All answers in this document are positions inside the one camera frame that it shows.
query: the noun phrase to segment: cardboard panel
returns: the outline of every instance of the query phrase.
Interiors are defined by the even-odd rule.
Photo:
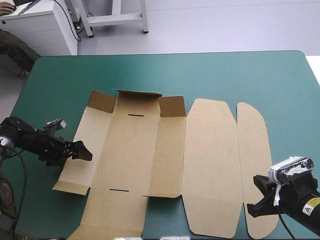
[[[160,116],[158,97],[121,92],[118,95],[113,112],[125,115]]]
[[[181,194],[185,129],[183,116],[160,118],[149,187],[152,196]]]
[[[183,203],[190,230],[194,234],[228,239],[235,235],[234,226],[238,225],[242,202],[183,195]]]
[[[186,107],[183,96],[163,96],[159,98],[161,117],[185,117]]]
[[[261,114],[244,102],[237,105],[237,127],[247,229],[253,239],[261,239],[275,229],[278,216],[253,218],[248,214],[247,204],[257,203],[263,198],[254,185],[253,177],[268,176],[268,168],[272,166],[268,131]]]
[[[58,183],[53,187],[54,190],[86,195],[95,179],[111,118],[111,113],[86,107],[74,141],[84,142],[87,149],[93,154],[92,161],[69,158]]]
[[[133,91],[133,90],[121,90],[121,89],[114,89],[114,90],[117,91],[118,93],[124,93],[124,94],[162,97],[162,94],[159,92]]]
[[[159,119],[113,114],[95,188],[148,193]]]
[[[142,231],[147,201],[140,193],[92,188],[81,224]]]
[[[119,237],[140,237],[141,233],[120,228],[80,225],[68,240],[113,240]]]
[[[186,120],[182,196],[194,233],[235,235],[243,203],[241,167],[237,125],[223,101],[193,103]],[[228,231],[201,227],[209,225]]]
[[[104,111],[106,113],[112,113],[117,97],[108,95],[106,93],[93,90],[90,94],[87,106]]]

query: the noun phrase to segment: gray floor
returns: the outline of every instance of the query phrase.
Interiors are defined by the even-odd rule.
[[[88,11],[98,16],[110,12],[112,1],[86,2]],[[146,4],[150,33],[142,33],[141,24],[95,27],[94,38],[81,34],[79,55],[272,50],[320,55],[320,0],[146,0]],[[140,0],[122,0],[123,13],[138,10]],[[25,80],[0,68],[0,121],[10,115]]]

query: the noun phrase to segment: wire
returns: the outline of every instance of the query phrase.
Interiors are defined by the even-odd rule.
[[[69,23],[69,26],[70,26],[70,29],[71,29],[71,32],[72,32],[72,35],[73,35],[74,39],[77,40],[78,42],[81,42],[81,37],[79,36],[79,34],[77,33],[76,35],[79,37],[80,40],[79,40],[79,39],[76,37],[76,35],[74,34],[74,31],[73,31],[73,29],[72,29],[71,23],[70,23],[70,21],[69,21],[69,18],[68,18],[68,15],[67,15],[65,9],[61,6],[61,4],[60,4],[57,0],[53,0],[53,1],[55,1],[55,2],[60,6],[60,8],[62,9],[62,11],[63,11],[66,19],[68,20],[68,23]]]
[[[14,154],[14,155],[12,155],[12,156],[10,156],[10,157],[7,157],[6,159],[11,159],[11,158],[13,158],[13,157],[15,157],[15,156],[18,156],[18,154]]]
[[[13,226],[12,226],[12,229],[11,229],[11,234],[13,236],[13,238],[16,238],[15,237],[15,232],[16,232],[16,227],[17,227],[17,224],[18,224],[18,221],[19,221],[19,218],[20,218],[20,214],[21,214],[21,211],[22,211],[22,207],[24,205],[24,200],[25,200],[25,196],[26,196],[26,189],[27,189],[27,179],[28,179],[28,175],[27,175],[27,167],[26,167],[26,162],[24,160],[24,158],[22,157],[21,153],[18,152],[17,150],[11,148],[11,147],[8,147],[8,146],[3,146],[3,145],[0,145],[0,148],[4,148],[4,149],[7,149],[7,150],[10,150],[10,151],[13,151],[16,153],[16,155],[19,156],[20,160],[21,160],[21,163],[22,163],[22,166],[23,166],[23,172],[24,172],[24,181],[23,181],[23,189],[22,189],[22,194],[21,194],[21,200],[20,200],[20,205],[19,205],[19,210],[16,214],[16,218],[15,218],[15,221],[13,223]]]
[[[279,219],[282,225],[284,226],[285,230],[288,232],[288,234],[291,236],[292,239],[296,239],[295,236],[290,231],[290,229],[288,228],[288,226],[286,225],[284,219],[282,218],[279,206],[276,206],[275,208],[276,208],[276,211],[278,212]]]

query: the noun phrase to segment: person's leg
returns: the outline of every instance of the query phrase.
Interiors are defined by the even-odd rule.
[[[40,57],[34,50],[9,32],[0,30],[0,54],[8,56],[24,70],[31,72]]]

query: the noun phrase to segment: white desk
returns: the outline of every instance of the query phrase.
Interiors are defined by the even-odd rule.
[[[72,24],[65,2],[58,2]],[[0,29],[15,35],[41,56],[77,55],[78,42],[64,12],[56,2],[42,0],[24,14],[18,13],[15,11],[10,15],[0,16]]]

